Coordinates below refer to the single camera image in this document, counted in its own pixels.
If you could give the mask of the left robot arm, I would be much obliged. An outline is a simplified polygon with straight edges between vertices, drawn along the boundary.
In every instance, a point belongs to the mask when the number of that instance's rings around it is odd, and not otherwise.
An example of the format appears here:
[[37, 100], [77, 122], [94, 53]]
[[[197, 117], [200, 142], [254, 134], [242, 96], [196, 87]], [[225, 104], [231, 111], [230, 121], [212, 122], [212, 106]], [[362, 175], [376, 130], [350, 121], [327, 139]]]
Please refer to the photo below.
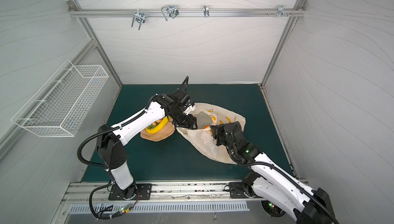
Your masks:
[[122, 191], [134, 192], [135, 180], [128, 167], [125, 146], [155, 121], [170, 117], [177, 127], [197, 129], [197, 118], [191, 115], [195, 103], [181, 90], [172, 95], [154, 95], [139, 113], [111, 127], [103, 125], [96, 142], [96, 150], [113, 183]]

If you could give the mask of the banana print plastic bag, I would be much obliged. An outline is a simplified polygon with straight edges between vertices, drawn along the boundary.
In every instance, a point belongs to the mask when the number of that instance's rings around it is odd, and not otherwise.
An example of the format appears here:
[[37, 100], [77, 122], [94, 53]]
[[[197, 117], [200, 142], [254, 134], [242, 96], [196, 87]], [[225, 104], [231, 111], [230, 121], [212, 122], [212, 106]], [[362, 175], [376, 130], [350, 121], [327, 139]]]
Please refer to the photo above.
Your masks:
[[202, 155], [214, 161], [234, 165], [235, 162], [228, 155], [226, 147], [223, 145], [216, 146], [211, 129], [204, 128], [236, 121], [244, 128], [246, 118], [233, 111], [207, 103], [195, 103], [194, 108], [190, 114], [197, 118], [198, 128], [191, 130], [177, 127], [176, 130]]

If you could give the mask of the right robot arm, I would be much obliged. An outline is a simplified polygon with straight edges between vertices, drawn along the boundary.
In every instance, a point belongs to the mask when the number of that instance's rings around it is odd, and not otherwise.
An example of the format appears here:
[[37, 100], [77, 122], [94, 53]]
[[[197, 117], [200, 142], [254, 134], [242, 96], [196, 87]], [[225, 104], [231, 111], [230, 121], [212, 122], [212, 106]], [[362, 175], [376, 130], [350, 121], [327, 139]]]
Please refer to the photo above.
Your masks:
[[225, 146], [237, 165], [251, 169], [242, 181], [249, 198], [266, 199], [297, 224], [338, 223], [328, 193], [321, 188], [311, 188], [280, 168], [246, 140], [238, 121], [210, 128], [217, 146]]

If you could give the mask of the yellow banana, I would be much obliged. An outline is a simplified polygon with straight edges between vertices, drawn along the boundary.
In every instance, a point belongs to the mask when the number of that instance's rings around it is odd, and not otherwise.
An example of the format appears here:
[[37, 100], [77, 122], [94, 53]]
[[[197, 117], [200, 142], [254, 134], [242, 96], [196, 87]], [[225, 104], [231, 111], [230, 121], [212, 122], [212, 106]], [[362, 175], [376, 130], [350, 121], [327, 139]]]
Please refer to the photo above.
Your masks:
[[165, 116], [162, 119], [159, 119], [157, 121], [154, 121], [151, 123], [148, 127], [145, 128], [145, 131], [148, 134], [155, 134], [158, 133], [160, 130], [163, 129], [163, 127], [169, 122], [169, 119], [167, 116]]

